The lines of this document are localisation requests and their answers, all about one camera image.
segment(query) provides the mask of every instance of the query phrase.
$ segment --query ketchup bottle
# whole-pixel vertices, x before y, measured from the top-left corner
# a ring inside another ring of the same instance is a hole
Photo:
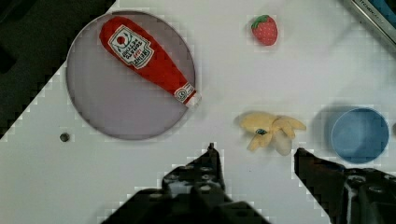
[[[187,81],[158,42],[142,27],[124,17],[107,21],[100,33],[102,45],[138,75],[162,87],[187,107],[201,95]]]

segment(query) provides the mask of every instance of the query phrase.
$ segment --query banana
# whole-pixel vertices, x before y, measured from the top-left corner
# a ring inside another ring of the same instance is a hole
[[[246,131],[256,134],[248,146],[249,150],[268,147],[273,141],[276,151],[282,156],[291,153],[291,140],[295,138],[294,129],[306,130],[306,126],[297,119],[274,116],[265,112],[248,114],[242,118],[239,125]]]
[[[276,121],[274,121],[272,132],[277,133],[279,130],[285,132],[285,134],[290,139],[294,139],[296,137],[294,130],[292,129],[291,125],[288,123],[287,120],[277,119]]]
[[[277,116],[265,112],[256,112],[242,118],[239,125],[250,133],[255,133],[259,129],[270,131]]]
[[[306,126],[297,119],[287,117],[287,116],[281,116],[280,118],[286,120],[291,125],[291,127],[293,129],[306,130]]]
[[[256,136],[254,136],[254,138],[251,140],[250,144],[248,145],[248,149],[250,151],[255,151],[260,145],[261,138],[262,138],[261,135],[256,134]]]
[[[274,142],[276,151],[280,155],[287,156],[291,153],[291,139],[282,131],[279,130],[274,134]]]
[[[270,145],[273,135],[271,133],[266,133],[261,135],[262,139],[260,141],[260,147],[268,147]]]

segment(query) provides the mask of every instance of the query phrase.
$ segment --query white table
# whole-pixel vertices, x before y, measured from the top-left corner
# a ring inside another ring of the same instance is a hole
[[[0,140],[0,219],[4,223],[100,223],[143,188],[159,188],[174,167],[210,142],[222,156],[227,193],[251,202],[272,223],[329,223],[293,172],[292,154],[247,150],[238,126],[251,110],[293,116],[307,125],[293,148],[340,161],[323,143],[323,113],[334,105],[368,105],[393,125],[396,63],[337,0],[121,0],[177,28],[199,75],[200,107],[170,134],[133,142],[94,131],[71,105],[62,67]],[[257,44],[251,20],[274,16],[274,47]],[[62,143],[63,132],[72,135]],[[395,138],[365,164],[395,174]]]

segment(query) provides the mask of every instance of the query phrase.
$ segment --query blue cup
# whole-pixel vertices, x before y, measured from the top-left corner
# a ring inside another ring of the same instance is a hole
[[[330,147],[344,161],[366,163],[376,159],[389,141],[389,126],[377,111],[343,107],[328,121]]]

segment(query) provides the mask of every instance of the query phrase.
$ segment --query toy strawberry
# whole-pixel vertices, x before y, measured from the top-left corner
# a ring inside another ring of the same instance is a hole
[[[251,32],[265,46],[274,45],[277,39],[277,28],[275,21],[268,15],[257,18],[251,24]]]

